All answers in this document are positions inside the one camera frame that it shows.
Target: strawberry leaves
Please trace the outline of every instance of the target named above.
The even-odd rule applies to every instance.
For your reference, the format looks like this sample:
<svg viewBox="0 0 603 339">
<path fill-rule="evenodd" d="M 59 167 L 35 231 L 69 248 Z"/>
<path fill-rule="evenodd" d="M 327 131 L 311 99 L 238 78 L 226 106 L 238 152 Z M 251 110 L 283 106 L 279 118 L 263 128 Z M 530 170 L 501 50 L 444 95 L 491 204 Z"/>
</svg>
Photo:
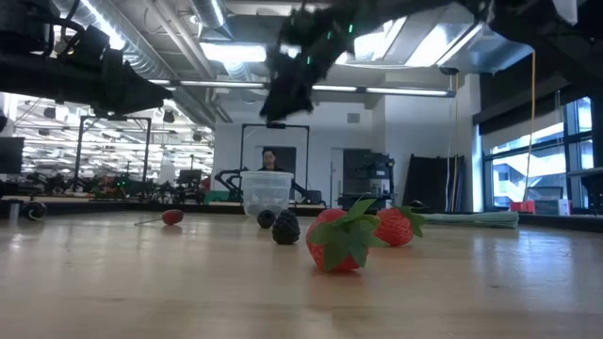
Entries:
<svg viewBox="0 0 603 339">
<path fill-rule="evenodd" d="M 380 219 L 365 215 L 375 201 L 358 201 L 345 216 L 333 222 L 322 222 L 310 233 L 310 242 L 324 245 L 324 270 L 337 268 L 348 255 L 359 267 L 364 267 L 367 264 L 368 248 L 387 246 L 387 243 L 374 235 L 381 224 Z"/>
<path fill-rule="evenodd" d="M 413 208 L 408 206 L 402 206 L 398 208 L 401 213 L 411 221 L 411 227 L 413 228 L 413 234 L 418 237 L 423 237 L 423 231 L 421 226 L 425 224 L 425 218 L 413 213 Z"/>
</svg>

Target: wooden table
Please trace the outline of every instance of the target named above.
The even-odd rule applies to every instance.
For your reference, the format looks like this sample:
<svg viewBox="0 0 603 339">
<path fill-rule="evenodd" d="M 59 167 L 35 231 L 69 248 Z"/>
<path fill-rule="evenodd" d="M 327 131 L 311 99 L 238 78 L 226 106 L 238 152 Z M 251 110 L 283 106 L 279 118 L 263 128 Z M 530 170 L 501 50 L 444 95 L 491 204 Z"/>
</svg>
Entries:
<svg viewBox="0 0 603 339">
<path fill-rule="evenodd" d="M 601 338 L 603 237 L 428 226 L 325 274 L 243 216 L 0 221 L 3 338 Z M 305 226 L 310 218 L 302 218 Z"/>
</svg>

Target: red strawberry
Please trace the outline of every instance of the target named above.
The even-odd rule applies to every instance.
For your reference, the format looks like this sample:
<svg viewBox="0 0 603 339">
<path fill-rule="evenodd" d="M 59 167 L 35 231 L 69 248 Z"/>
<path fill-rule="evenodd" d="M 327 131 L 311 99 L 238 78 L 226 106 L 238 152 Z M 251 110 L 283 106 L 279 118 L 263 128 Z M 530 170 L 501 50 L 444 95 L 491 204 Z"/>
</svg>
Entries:
<svg viewBox="0 0 603 339">
<path fill-rule="evenodd" d="M 374 202 L 357 202 L 348 213 L 340 209 L 320 213 L 305 237 L 319 269 L 347 271 L 363 267 L 367 262 L 369 247 L 386 245 L 373 235 L 379 220 L 364 215 Z"/>
<path fill-rule="evenodd" d="M 413 240 L 413 234 L 423 237 L 420 226 L 425 222 L 410 207 L 391 207 L 377 212 L 381 225 L 375 235 L 390 246 L 406 245 Z"/>
</svg>

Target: person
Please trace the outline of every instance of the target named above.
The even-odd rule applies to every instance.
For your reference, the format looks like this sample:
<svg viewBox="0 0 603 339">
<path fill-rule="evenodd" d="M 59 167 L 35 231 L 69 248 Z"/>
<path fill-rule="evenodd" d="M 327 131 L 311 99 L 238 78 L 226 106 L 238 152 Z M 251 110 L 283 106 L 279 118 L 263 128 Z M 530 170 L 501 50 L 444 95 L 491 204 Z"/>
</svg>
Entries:
<svg viewBox="0 0 603 339">
<path fill-rule="evenodd" d="M 264 166 L 259 170 L 273 170 L 273 171 L 285 171 L 276 165 L 276 156 L 274 155 L 274 151 L 265 148 L 262 151 L 262 158 L 264 160 Z"/>
</svg>

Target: clear plastic bin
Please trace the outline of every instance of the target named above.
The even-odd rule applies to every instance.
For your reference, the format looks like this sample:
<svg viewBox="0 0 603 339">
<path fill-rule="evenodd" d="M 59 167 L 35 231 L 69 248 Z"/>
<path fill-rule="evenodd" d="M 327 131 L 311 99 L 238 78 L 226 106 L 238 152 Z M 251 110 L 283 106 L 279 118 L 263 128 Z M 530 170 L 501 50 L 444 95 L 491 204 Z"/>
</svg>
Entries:
<svg viewBox="0 0 603 339">
<path fill-rule="evenodd" d="M 289 192 L 293 174 L 277 171 L 241 172 L 243 207 L 251 217 L 270 210 L 278 215 L 289 207 Z"/>
</svg>

